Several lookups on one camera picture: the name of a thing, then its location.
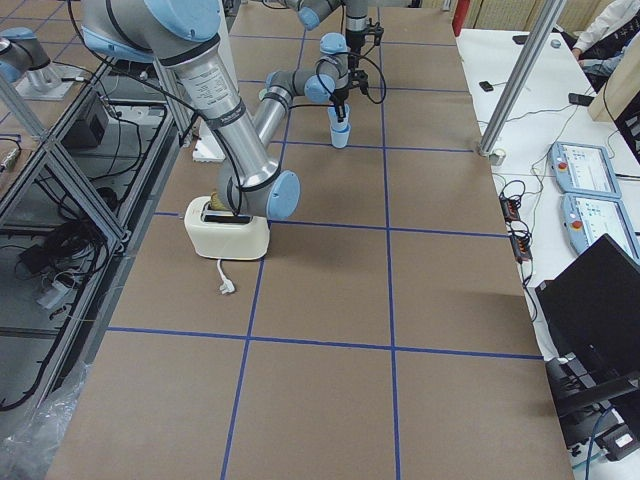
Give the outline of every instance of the red object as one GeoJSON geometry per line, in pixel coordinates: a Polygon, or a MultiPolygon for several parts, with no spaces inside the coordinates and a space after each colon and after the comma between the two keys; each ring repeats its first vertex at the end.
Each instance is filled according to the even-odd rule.
{"type": "Polygon", "coordinates": [[[471,5],[471,0],[458,0],[456,13],[453,14],[453,22],[451,23],[451,26],[453,27],[453,34],[456,37],[460,35],[462,25],[464,25],[464,21],[467,19],[469,5],[471,5]]]}

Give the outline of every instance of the black electronic device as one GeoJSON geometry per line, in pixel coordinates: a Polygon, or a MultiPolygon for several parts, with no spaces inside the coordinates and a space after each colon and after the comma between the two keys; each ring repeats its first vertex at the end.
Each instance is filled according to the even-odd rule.
{"type": "Polygon", "coordinates": [[[581,107],[588,107],[593,102],[593,97],[589,95],[580,95],[579,93],[569,94],[569,103],[571,105],[580,105],[581,107]]]}
{"type": "Polygon", "coordinates": [[[558,352],[572,352],[585,369],[584,376],[575,378],[593,382],[560,401],[554,395],[558,413],[608,400],[636,438],[640,437],[639,291],[640,265],[607,234],[555,280],[536,289],[558,352]]]}
{"type": "Polygon", "coordinates": [[[513,41],[516,43],[516,45],[524,45],[528,37],[529,35],[514,35],[511,38],[513,38],[513,41]]]}
{"type": "Polygon", "coordinates": [[[96,93],[83,105],[75,122],[62,140],[66,148],[94,148],[100,145],[109,118],[96,93]]]}
{"type": "Polygon", "coordinates": [[[493,92],[493,85],[491,85],[487,81],[480,82],[480,88],[482,88],[485,92],[493,92]]]}

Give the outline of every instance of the person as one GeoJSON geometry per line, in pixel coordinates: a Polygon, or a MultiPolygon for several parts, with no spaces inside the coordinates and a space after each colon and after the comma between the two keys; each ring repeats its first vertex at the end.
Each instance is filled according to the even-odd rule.
{"type": "Polygon", "coordinates": [[[582,70],[599,90],[640,32],[640,0],[614,0],[576,40],[563,37],[582,70]]]}

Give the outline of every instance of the white cord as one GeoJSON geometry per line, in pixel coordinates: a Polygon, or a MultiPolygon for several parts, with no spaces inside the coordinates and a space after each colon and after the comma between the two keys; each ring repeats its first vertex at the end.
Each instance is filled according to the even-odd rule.
{"type": "Polygon", "coordinates": [[[220,285],[220,293],[223,295],[230,295],[236,291],[236,287],[231,280],[227,278],[227,276],[222,271],[222,259],[218,259],[218,273],[220,273],[220,278],[222,279],[222,285],[220,285]]]}

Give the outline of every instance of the blue cable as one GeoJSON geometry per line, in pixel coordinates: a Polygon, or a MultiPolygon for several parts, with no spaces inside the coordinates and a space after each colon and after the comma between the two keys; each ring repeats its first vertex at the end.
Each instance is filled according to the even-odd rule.
{"type": "Polygon", "coordinates": [[[611,410],[613,410],[613,405],[609,406],[609,408],[607,408],[604,412],[602,412],[598,417],[598,420],[596,420],[596,423],[593,425],[593,430],[591,431],[591,438],[589,439],[589,450],[587,450],[587,463],[586,463],[586,469],[584,472],[584,480],[589,480],[589,466],[591,465],[591,451],[593,450],[593,443],[595,442],[596,435],[598,434],[598,427],[600,426],[600,422],[602,421],[602,419],[606,417],[607,414],[611,412],[611,410]]]}

